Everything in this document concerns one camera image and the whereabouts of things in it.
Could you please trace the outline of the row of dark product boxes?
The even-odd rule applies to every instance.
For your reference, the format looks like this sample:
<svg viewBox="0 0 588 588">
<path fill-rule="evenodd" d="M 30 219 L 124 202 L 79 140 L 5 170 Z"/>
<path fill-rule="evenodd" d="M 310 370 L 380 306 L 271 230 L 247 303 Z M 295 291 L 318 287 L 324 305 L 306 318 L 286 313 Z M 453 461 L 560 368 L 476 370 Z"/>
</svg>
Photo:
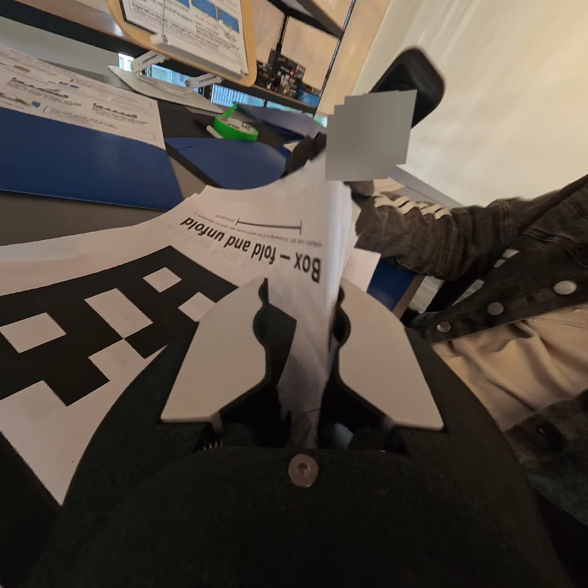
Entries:
<svg viewBox="0 0 588 588">
<path fill-rule="evenodd" d="M 306 69 L 276 49 L 271 49 L 267 62 L 256 61 L 255 86 L 297 100 L 312 108 L 320 102 L 321 90 L 305 84 Z"/>
</svg>

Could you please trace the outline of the white clipped instruction sheet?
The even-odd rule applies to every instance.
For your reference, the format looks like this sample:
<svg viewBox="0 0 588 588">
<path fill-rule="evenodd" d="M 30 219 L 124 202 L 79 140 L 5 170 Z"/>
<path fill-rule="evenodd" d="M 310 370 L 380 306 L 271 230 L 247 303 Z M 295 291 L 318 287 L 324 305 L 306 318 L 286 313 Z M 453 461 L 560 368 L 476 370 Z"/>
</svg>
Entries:
<svg viewBox="0 0 588 588">
<path fill-rule="evenodd" d="M 177 58 L 244 77 L 249 74 L 239 1 L 121 1 L 125 21 Z"/>
</svg>

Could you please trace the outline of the white folding board stand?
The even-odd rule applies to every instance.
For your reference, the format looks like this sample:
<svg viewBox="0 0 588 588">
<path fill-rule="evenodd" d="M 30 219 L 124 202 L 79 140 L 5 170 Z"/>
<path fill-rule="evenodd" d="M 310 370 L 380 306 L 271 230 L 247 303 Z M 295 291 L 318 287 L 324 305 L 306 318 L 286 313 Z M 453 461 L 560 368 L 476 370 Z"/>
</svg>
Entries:
<svg viewBox="0 0 588 588">
<path fill-rule="evenodd" d="M 169 43 L 164 33 L 151 35 L 151 44 L 153 45 L 153 50 L 133 59 L 130 70 L 124 70 L 114 65 L 109 65 L 108 69 L 130 89 L 144 96 L 165 100 L 184 107 L 194 107 L 215 115 L 223 112 L 220 107 L 197 92 L 198 89 L 212 86 L 221 81 L 221 78 L 214 73 L 188 77 L 183 86 L 146 75 L 145 70 L 153 65 L 163 63 L 168 57 L 193 57 L 192 54 Z"/>
</svg>

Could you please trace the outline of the black metal shelf rack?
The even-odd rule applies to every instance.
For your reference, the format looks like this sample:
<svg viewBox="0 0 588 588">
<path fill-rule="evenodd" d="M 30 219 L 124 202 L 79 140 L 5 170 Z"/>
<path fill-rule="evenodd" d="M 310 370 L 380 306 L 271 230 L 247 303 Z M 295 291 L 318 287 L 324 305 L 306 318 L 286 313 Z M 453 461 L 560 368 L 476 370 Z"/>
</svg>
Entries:
<svg viewBox="0 0 588 588">
<path fill-rule="evenodd" d="M 252 1 L 256 60 L 280 53 L 305 69 L 321 98 L 355 1 Z"/>
</svg>

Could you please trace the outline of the green tape roll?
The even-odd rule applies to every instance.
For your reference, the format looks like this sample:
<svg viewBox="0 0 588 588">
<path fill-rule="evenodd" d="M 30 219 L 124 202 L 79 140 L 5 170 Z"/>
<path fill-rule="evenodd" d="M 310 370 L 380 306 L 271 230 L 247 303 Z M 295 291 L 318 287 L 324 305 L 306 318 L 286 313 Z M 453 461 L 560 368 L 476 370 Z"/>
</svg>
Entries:
<svg viewBox="0 0 588 588">
<path fill-rule="evenodd" d="M 250 123 L 234 117 L 238 104 L 235 102 L 225 113 L 217 114 L 213 129 L 224 139 L 256 142 L 259 132 Z"/>
</svg>

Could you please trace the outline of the person's upper body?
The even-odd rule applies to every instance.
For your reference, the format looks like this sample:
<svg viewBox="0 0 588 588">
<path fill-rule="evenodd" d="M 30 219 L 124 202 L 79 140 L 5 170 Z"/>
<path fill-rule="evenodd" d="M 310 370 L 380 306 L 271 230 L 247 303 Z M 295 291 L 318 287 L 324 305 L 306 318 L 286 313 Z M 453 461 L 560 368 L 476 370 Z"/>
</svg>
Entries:
<svg viewBox="0 0 588 588">
<path fill-rule="evenodd" d="M 532 487 L 587 525 L 587 177 L 413 324 L 496 420 Z"/>
</svg>

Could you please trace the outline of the blue flattened cardboard box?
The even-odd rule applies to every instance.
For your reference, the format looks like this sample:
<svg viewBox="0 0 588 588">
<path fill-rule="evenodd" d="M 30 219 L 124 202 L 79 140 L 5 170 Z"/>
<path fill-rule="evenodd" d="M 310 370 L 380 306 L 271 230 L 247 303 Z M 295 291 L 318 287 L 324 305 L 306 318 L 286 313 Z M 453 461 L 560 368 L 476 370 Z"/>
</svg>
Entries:
<svg viewBox="0 0 588 588">
<path fill-rule="evenodd" d="M 380 260 L 366 291 L 401 319 L 423 279 L 424 275 L 396 268 Z"/>
<path fill-rule="evenodd" d="M 236 113 L 258 131 L 256 141 L 214 138 L 207 130 L 215 116 L 158 101 L 167 153 L 207 185 L 252 189 L 278 180 L 290 157 L 288 143 L 325 134 L 311 116 L 267 107 L 238 105 Z"/>
<path fill-rule="evenodd" d="M 1 190 L 160 211 L 183 201 L 164 149 L 3 107 Z"/>
</svg>

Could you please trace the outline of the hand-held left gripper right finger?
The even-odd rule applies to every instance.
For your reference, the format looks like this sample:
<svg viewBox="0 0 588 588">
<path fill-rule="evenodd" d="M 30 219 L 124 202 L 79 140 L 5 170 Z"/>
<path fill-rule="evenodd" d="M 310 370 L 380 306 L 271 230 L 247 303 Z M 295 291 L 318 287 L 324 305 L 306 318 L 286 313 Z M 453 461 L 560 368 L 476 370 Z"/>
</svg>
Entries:
<svg viewBox="0 0 588 588">
<path fill-rule="evenodd" d="M 343 386 L 385 431 L 441 432 L 443 419 L 401 321 L 353 283 L 341 286 L 341 310 L 349 320 L 338 356 Z"/>
</svg>

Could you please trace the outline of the wooden document board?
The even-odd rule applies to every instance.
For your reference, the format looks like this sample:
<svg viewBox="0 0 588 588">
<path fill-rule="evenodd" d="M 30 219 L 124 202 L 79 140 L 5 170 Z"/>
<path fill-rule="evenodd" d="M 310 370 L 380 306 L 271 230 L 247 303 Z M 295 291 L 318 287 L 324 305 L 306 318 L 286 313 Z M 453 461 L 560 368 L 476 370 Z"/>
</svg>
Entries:
<svg viewBox="0 0 588 588">
<path fill-rule="evenodd" d="M 198 63 L 190 61 L 186 58 L 168 57 L 167 60 L 174 60 L 176 62 L 183 63 L 197 70 L 201 70 L 208 73 L 214 73 L 221 79 L 229 80 L 243 86 L 253 85 L 256 79 L 256 56 L 254 44 L 254 18 L 252 5 L 250 1 L 239 2 L 241 4 L 242 11 L 242 26 L 245 38 L 247 65 L 249 68 L 248 75 L 239 78 L 234 75 L 229 75 L 228 73 L 218 71 L 211 67 L 207 67 L 205 65 L 199 65 Z M 151 34 L 145 29 L 142 29 L 135 25 L 131 25 L 125 21 L 124 13 L 121 7 L 121 1 L 106 1 L 106 5 L 110 14 L 112 15 L 113 20 L 116 22 L 117 26 L 119 26 L 119 28 L 121 29 L 121 31 L 123 31 L 124 34 L 128 35 L 136 45 L 139 45 L 147 51 L 153 50 L 153 45 L 151 44 Z"/>
</svg>

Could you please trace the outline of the person's right forearm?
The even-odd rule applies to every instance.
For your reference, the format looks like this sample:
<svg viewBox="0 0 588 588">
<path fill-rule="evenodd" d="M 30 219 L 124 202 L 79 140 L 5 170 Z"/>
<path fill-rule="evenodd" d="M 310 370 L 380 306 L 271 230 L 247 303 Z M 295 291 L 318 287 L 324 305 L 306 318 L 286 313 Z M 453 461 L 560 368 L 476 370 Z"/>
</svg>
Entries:
<svg viewBox="0 0 588 588">
<path fill-rule="evenodd" d="M 415 273 L 450 281 L 479 277 L 514 239 L 523 208 L 519 198 L 446 208 L 377 192 L 361 204 L 357 244 Z"/>
</svg>

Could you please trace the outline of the dark desk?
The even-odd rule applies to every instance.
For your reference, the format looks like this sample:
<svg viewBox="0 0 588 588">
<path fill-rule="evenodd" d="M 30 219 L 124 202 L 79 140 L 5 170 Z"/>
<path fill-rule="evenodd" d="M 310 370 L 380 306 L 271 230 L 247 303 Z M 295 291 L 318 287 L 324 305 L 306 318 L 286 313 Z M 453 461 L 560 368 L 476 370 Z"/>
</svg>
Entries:
<svg viewBox="0 0 588 588">
<path fill-rule="evenodd" d="M 115 87 L 128 89 L 108 69 L 118 55 L 1 17 L 1 43 Z M 159 211 L 1 191 L 1 245 L 27 243 L 130 226 Z"/>
</svg>

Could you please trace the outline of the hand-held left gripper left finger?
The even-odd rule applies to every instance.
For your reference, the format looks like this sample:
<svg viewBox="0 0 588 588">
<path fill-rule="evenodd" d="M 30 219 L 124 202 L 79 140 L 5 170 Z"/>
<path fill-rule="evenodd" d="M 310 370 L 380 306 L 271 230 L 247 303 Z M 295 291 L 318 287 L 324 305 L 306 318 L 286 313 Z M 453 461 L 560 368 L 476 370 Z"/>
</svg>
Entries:
<svg viewBox="0 0 588 588">
<path fill-rule="evenodd" d="M 261 416 L 264 390 L 275 392 L 290 353 L 296 320 L 268 303 L 256 277 L 200 320 L 160 415 L 164 423 L 226 425 Z"/>
</svg>

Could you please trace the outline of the white printed paper stack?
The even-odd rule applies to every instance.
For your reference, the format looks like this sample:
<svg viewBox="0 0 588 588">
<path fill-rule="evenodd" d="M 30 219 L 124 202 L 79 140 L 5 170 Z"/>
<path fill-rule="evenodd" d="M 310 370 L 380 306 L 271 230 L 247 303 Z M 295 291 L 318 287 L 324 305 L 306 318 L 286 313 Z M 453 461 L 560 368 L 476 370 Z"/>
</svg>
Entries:
<svg viewBox="0 0 588 588">
<path fill-rule="evenodd" d="M 61 507 L 94 432 L 172 341 L 262 279 L 295 320 L 278 418 L 316 438 L 330 328 L 355 244 L 350 194 L 319 156 L 269 185 L 208 187 L 126 228 L 1 248 L 1 435 Z"/>
</svg>

